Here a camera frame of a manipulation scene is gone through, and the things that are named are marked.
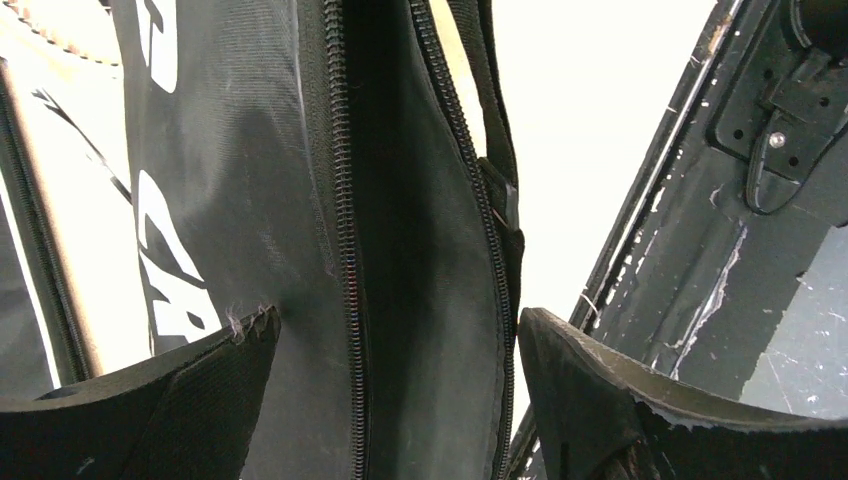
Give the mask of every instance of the black strap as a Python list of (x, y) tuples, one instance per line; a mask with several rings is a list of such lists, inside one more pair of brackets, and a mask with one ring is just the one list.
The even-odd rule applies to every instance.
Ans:
[(515, 151), (501, 96), (495, 57), (491, 0), (448, 0), (465, 48), (486, 126), (486, 151), (492, 165), (514, 187), (518, 186)]

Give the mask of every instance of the white scuff mark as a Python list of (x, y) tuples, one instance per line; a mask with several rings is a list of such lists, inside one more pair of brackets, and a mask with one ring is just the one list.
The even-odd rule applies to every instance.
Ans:
[(674, 477), (674, 478), (677, 478), (677, 472), (674, 471), (674, 467), (671, 466), (671, 462), (669, 461), (668, 457), (665, 456), (665, 452), (660, 452), (660, 453), (662, 453), (663, 458), (665, 459), (665, 463), (668, 465), (668, 469), (671, 470), (671, 476)]
[(657, 213), (657, 207), (660, 205), (660, 201), (662, 201), (662, 194), (665, 193), (665, 187), (661, 188), (659, 192), (654, 196), (654, 203), (651, 204), (651, 213)]
[(651, 236), (651, 241), (648, 242), (648, 246), (645, 248), (645, 256), (646, 257), (651, 252), (651, 247), (654, 246), (654, 240), (657, 239), (657, 232), (659, 232), (659, 230), (654, 230), (654, 234)]
[(783, 402), (786, 403), (786, 408), (789, 409), (789, 413), (795, 413), (792, 411), (792, 404), (789, 402), (789, 397), (786, 396), (786, 390), (783, 389), (783, 382), (780, 381), (780, 375), (777, 374), (777, 370), (774, 368), (774, 363), (771, 361), (771, 357), (766, 355), (766, 361), (769, 362), (769, 367), (771, 367), (771, 373), (774, 374), (774, 379), (777, 382), (777, 388), (780, 390), (781, 395), (783, 395)]
[(82, 465), (77, 469), (77, 476), (82, 475), (82, 472), (85, 471), (86, 468), (90, 467), (91, 464), (94, 463), (93, 457), (88, 457), (82, 461)]
[(722, 183), (721, 185), (718, 186), (718, 188), (713, 190), (713, 193), (710, 194), (710, 203), (712, 203), (713, 206), (716, 207), (716, 208), (718, 208), (718, 205), (716, 205), (715, 199), (716, 199), (716, 196), (718, 196), (718, 193), (721, 191), (721, 189), (723, 187), (724, 187), (724, 184)]
[(674, 369), (671, 371), (670, 376), (673, 380), (678, 380), (680, 375), (678, 371), (680, 364), (683, 362), (683, 359), (686, 358), (686, 355), (689, 355), (689, 352), (692, 351), (692, 347), (695, 345), (695, 342), (698, 341), (698, 332), (704, 325), (706, 325), (707, 321), (709, 321), (713, 314), (721, 309), (726, 295), (725, 289), (727, 288), (727, 277), (730, 276), (730, 270), (734, 265), (736, 265), (736, 262), (739, 261), (739, 251), (742, 249), (742, 244), (745, 243), (745, 238), (747, 236), (748, 227), (743, 225), (742, 231), (739, 233), (739, 238), (736, 239), (736, 244), (730, 252), (730, 257), (721, 269), (721, 273), (713, 287), (712, 293), (707, 298), (706, 302), (704, 302), (703, 307), (701, 307), (698, 311), (698, 316), (690, 324), (689, 331), (686, 332), (686, 335), (683, 337), (686, 339), (686, 344), (683, 346), (683, 351), (680, 353), (680, 356), (677, 357), (677, 361), (674, 363)]

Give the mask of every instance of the screw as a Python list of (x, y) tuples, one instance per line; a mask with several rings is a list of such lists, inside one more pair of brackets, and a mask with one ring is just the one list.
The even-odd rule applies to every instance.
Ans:
[(786, 135), (782, 132), (774, 132), (769, 135), (769, 146), (771, 148), (781, 148), (786, 145)]

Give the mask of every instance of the printed logo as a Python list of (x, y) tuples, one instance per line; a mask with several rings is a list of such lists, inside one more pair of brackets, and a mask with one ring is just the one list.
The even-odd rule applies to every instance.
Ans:
[(168, 93), (177, 88), (177, 0), (136, 0), (141, 53), (150, 77)]
[[(138, 256), (150, 286), (159, 291), (167, 301), (153, 301), (153, 318), (159, 335), (183, 336), (189, 342), (200, 340), (222, 327), (209, 292), (159, 268), (147, 255), (147, 219), (159, 230), (165, 245), (177, 261), (183, 274), (203, 282), (171, 219), (165, 196), (150, 175), (141, 170), (138, 179)], [(191, 322), (189, 313), (200, 319), (202, 327)]]

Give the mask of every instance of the black fabric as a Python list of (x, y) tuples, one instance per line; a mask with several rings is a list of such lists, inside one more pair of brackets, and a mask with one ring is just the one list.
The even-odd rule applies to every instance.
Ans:
[(848, 476), (845, 420), (805, 418), (711, 395), (542, 309), (522, 313), (518, 338), (547, 478)]
[(409, 6), (348, 3), (345, 14), (369, 300), (368, 478), (489, 478), (504, 332), (481, 206)]
[[(448, 0), (460, 40), (465, 48), (474, 83), (477, 86), (478, 99), (483, 111), (486, 128), (486, 155), (492, 165), (509, 183), (518, 187), (518, 166), (509, 119), (504, 105), (498, 75), (497, 55), (495, 54), (494, 26), (491, 0)], [(504, 185), (493, 180), (490, 195), (493, 199), (505, 195)], [(495, 205), (506, 204), (494, 202)], [(521, 299), (521, 263), (524, 257), (524, 234), (515, 230), (499, 227), (504, 253), (508, 266), (510, 300), (513, 316), (518, 318), (518, 305)]]
[[(331, 1), (136, 5), (115, 2), (114, 17), (156, 353), (256, 304), (279, 305), (283, 319), (241, 478), (350, 478), (352, 463), (374, 479), (492, 478), (509, 430), (523, 241), (505, 253), (494, 228), (490, 238), (476, 158), (446, 118), (410, 5), (345, 2), (344, 43), (327, 40)], [(158, 70), (174, 31), (176, 80)], [(160, 40), (142, 44), (149, 34)], [(349, 98), (330, 89), (330, 69), (344, 66), (328, 52), (339, 51)], [(343, 211), (351, 198), (355, 216)], [(351, 220), (357, 255), (345, 243), (342, 256)], [(357, 319), (364, 372), (348, 356)], [(364, 378), (364, 412), (352, 374)]]
[(350, 371), (322, 3), (177, 2), (173, 93), (151, 78), (136, 2), (113, 8), (136, 215), (143, 171), (202, 278), (185, 275), (142, 219), (156, 353), (187, 341), (158, 333), (153, 302), (177, 299), (151, 284), (157, 266), (205, 290), (214, 318), (279, 305), (284, 334), (242, 478), (347, 478)]
[(0, 478), (238, 478), (280, 319), (235, 323), (35, 401), (0, 400)]

